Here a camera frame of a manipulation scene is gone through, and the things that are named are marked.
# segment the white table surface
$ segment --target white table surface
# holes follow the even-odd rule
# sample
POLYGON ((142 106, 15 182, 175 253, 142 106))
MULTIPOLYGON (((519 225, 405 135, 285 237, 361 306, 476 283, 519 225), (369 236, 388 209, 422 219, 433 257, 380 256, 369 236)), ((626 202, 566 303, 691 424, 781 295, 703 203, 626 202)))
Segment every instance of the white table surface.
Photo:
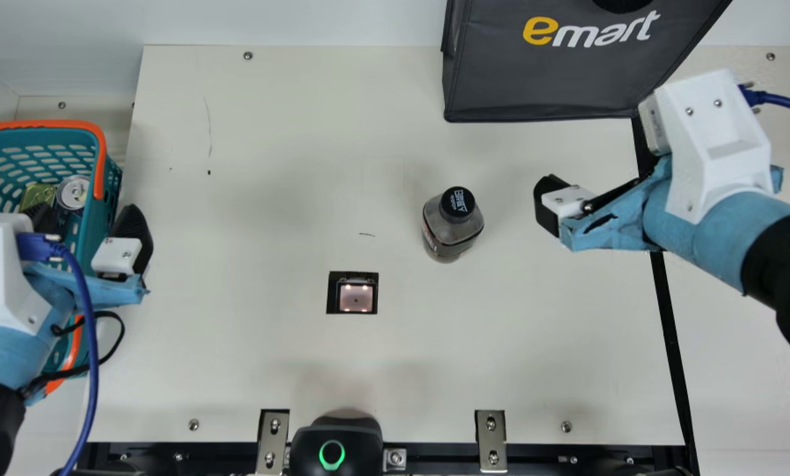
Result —
MULTIPOLYGON (((790 93, 790 48, 764 52, 701 48, 678 76, 733 67, 790 93)), ((504 409, 515 443, 681 444, 648 257, 572 254, 533 216, 543 175, 633 178, 629 122, 441 109, 435 48, 145 48, 122 203, 149 219, 153 293, 123 311, 91 439, 256 440, 260 409, 291 409, 293 432, 356 407, 387 440, 473 441, 473 410, 504 409), (453 184, 487 225, 443 265, 420 209, 453 184), (379 272, 379 314, 326 315, 332 270, 379 272)), ((790 114, 760 120, 790 200, 790 114)), ((697 441, 790 450, 772 312, 668 264, 697 441)))

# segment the black cable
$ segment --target black cable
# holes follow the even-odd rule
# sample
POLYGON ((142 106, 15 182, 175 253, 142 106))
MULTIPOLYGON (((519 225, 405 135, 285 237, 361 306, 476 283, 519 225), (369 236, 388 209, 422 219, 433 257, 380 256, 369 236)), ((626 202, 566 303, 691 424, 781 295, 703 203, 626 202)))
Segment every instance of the black cable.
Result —
MULTIPOLYGON (((107 352, 107 355, 103 356, 100 360, 98 360, 99 365, 101 365, 104 362, 107 362, 111 358, 111 356, 113 356, 113 354, 116 353, 116 350, 119 348, 119 344, 122 343, 122 340, 125 337, 125 323, 122 321, 122 318, 118 314, 114 313, 113 311, 95 311, 95 317, 96 319, 102 319, 102 317, 115 319, 119 321, 120 328, 122 328, 122 330, 119 332, 119 337, 116 338, 116 343, 114 343, 113 346, 110 347, 110 352, 107 352)), ((86 322, 85 319, 81 320, 81 322, 76 323, 75 325, 71 325, 65 329, 59 328, 59 326, 52 326, 51 332, 53 332, 54 335, 58 335, 60 337, 60 335, 66 335, 69 334, 70 332, 74 332, 77 328, 81 327, 81 325, 83 325, 83 323, 85 322, 86 322)), ((22 394, 23 397, 25 398, 29 398, 41 386, 45 385, 45 383, 53 382, 54 380, 68 379, 69 377, 80 376, 80 374, 85 374, 87 371, 89 371, 89 365, 83 364, 78 367, 70 368, 69 370, 59 370, 56 372, 39 374, 38 377, 35 377, 35 379, 31 380, 30 383, 28 383, 23 389, 20 390, 20 394, 22 394)))

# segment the green indicator light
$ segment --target green indicator light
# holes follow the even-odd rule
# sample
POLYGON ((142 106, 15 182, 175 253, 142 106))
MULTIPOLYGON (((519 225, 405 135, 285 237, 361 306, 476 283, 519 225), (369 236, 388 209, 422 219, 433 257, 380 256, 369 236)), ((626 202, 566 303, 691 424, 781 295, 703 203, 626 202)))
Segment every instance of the green indicator light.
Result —
POLYGON ((344 446, 342 446, 342 444, 336 440, 325 441, 325 443, 321 446, 321 449, 319 450, 319 461, 321 461, 321 467, 325 468, 325 471, 335 471, 339 469, 342 462, 344 461, 344 446), (328 463, 328 461, 325 459, 325 448, 331 444, 339 446, 339 452, 340 452, 339 461, 336 461, 335 463, 328 463))

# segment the black bottle cap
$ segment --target black bottle cap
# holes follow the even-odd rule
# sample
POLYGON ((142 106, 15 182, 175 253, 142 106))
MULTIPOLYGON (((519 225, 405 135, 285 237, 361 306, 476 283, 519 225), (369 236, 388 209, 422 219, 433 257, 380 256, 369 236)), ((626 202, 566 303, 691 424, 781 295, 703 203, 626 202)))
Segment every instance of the black bottle cap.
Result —
POLYGON ((450 187, 442 194, 439 212, 448 223, 463 223, 471 217, 477 200, 465 187, 450 187))

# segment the yellow e logo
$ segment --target yellow e logo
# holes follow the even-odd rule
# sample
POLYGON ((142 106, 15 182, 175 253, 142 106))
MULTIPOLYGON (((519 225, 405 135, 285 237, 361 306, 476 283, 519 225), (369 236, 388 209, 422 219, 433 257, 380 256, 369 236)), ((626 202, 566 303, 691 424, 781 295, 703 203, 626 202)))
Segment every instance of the yellow e logo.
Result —
POLYGON ((533 36, 553 33, 558 27, 559 23, 556 23, 555 19, 549 17, 533 17, 528 19, 527 24, 524 25, 524 40, 533 45, 546 45, 551 42, 553 39, 552 36, 542 36, 540 38, 533 38, 533 36), (536 28, 536 25, 540 23, 546 24, 547 26, 545 28, 536 28))

